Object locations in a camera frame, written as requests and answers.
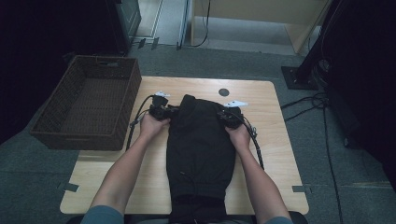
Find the person's left hand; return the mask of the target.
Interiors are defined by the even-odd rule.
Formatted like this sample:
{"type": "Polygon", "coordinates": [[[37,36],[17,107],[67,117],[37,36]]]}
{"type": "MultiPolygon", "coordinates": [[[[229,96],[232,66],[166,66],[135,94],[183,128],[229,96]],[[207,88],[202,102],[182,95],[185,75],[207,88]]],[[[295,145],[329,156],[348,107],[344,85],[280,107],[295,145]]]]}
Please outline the person's left hand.
{"type": "Polygon", "coordinates": [[[145,114],[140,120],[139,137],[147,141],[153,139],[170,121],[170,119],[157,120],[150,114],[145,114]]]}

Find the black stand with base plate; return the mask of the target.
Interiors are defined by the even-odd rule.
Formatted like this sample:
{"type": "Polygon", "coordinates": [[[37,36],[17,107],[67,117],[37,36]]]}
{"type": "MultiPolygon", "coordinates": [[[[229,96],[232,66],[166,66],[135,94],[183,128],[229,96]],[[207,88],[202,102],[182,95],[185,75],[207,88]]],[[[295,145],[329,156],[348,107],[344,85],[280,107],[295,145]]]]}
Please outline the black stand with base plate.
{"type": "Polygon", "coordinates": [[[336,18],[337,10],[342,5],[343,0],[328,0],[326,7],[323,9],[325,15],[320,18],[322,22],[318,34],[318,39],[308,51],[305,59],[298,67],[282,66],[281,71],[286,81],[287,87],[291,90],[316,90],[318,84],[313,75],[313,69],[317,64],[324,60],[329,61],[323,53],[324,40],[329,33],[333,21],[336,18]]]}

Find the brown woven basket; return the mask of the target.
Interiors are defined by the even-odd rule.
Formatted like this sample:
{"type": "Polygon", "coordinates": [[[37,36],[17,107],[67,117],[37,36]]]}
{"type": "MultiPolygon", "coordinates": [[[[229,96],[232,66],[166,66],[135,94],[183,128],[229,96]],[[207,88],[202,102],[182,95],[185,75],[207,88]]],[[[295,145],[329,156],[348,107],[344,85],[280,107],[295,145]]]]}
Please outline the brown woven basket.
{"type": "Polygon", "coordinates": [[[30,134],[51,149],[122,149],[142,77],[138,61],[78,55],[30,134]]]}

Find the white metal rail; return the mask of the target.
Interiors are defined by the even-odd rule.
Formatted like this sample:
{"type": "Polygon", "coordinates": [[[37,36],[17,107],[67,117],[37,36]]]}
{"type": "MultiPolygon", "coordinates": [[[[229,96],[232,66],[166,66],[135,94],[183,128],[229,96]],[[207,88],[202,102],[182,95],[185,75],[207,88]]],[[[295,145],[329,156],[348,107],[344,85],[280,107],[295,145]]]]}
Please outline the white metal rail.
{"type": "Polygon", "coordinates": [[[177,50],[181,50],[185,41],[185,36],[187,32],[187,24],[189,19],[189,11],[190,11],[190,2],[191,0],[183,0],[184,7],[181,16],[181,24],[178,33],[178,40],[177,40],[177,50]]]}

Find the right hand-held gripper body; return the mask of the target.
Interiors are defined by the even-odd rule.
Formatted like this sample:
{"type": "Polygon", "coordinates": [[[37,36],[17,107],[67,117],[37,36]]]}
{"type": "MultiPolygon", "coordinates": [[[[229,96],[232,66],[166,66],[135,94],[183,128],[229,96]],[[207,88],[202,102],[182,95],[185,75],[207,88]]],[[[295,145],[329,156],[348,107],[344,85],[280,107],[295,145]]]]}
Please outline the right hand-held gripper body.
{"type": "Polygon", "coordinates": [[[247,106],[248,103],[233,100],[223,105],[220,112],[217,113],[219,121],[228,128],[237,129],[245,122],[244,115],[241,112],[241,106],[247,106]]]}

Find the black pants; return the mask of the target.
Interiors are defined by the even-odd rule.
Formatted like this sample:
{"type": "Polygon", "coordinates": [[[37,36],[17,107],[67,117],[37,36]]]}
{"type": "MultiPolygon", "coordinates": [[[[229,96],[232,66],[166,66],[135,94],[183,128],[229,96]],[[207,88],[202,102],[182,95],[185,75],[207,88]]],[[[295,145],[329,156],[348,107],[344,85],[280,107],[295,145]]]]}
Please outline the black pants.
{"type": "Polygon", "coordinates": [[[221,105],[186,94],[171,119],[166,149],[172,224],[206,224],[226,216],[235,149],[217,118],[221,105]]]}

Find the black curtain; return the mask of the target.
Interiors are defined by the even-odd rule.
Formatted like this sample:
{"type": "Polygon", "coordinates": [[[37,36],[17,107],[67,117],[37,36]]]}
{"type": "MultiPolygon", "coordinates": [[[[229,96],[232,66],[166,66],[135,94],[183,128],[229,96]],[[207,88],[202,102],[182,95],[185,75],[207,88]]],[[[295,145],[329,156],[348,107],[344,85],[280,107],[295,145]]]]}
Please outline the black curtain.
{"type": "Polygon", "coordinates": [[[346,138],[382,164],[396,191],[396,0],[340,0],[323,47],[346,138]]]}
{"type": "Polygon", "coordinates": [[[63,55],[108,51],[106,0],[0,0],[0,144],[50,97],[63,55]]]}

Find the dark cabinet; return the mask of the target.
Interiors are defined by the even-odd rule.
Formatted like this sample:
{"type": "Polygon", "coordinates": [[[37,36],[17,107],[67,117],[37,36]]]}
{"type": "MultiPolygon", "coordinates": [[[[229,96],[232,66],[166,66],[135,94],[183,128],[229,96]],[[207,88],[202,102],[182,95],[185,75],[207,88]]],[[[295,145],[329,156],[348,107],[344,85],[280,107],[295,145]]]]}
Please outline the dark cabinet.
{"type": "Polygon", "coordinates": [[[106,0],[106,6],[117,53],[125,55],[141,22],[138,0],[106,0]]]}

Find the person's right hand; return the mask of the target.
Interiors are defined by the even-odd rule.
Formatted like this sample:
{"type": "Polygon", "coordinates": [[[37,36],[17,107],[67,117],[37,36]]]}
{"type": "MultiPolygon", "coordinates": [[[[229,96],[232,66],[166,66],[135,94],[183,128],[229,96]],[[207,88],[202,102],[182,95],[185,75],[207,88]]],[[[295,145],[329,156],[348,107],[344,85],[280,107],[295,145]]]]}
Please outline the person's right hand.
{"type": "Polygon", "coordinates": [[[236,129],[226,127],[225,130],[229,134],[233,146],[238,152],[249,150],[250,135],[244,125],[236,129]]]}

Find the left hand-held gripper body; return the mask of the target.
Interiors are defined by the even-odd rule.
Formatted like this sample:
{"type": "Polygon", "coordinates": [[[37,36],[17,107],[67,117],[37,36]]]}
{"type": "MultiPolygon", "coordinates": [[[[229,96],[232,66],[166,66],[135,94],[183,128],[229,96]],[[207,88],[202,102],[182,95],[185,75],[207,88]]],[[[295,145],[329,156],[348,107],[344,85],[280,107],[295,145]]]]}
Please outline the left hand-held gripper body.
{"type": "Polygon", "coordinates": [[[164,120],[171,118],[171,110],[167,107],[168,94],[163,91],[157,91],[152,95],[152,103],[149,106],[148,112],[157,120],[164,120]]]}

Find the person's grey-blue shirt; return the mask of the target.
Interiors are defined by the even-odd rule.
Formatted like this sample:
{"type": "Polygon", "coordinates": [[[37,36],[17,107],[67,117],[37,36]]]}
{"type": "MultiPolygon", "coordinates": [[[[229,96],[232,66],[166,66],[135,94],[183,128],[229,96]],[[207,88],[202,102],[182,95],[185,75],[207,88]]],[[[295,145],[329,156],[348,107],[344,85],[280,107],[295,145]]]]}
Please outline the person's grey-blue shirt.
{"type": "MultiPolygon", "coordinates": [[[[88,212],[83,216],[80,224],[171,224],[167,218],[154,218],[146,219],[141,221],[132,221],[131,219],[125,218],[116,209],[106,206],[97,205],[90,208],[88,212]]],[[[173,224],[249,224],[243,220],[226,219],[217,222],[195,222],[192,223],[173,223],[173,224]]]]}

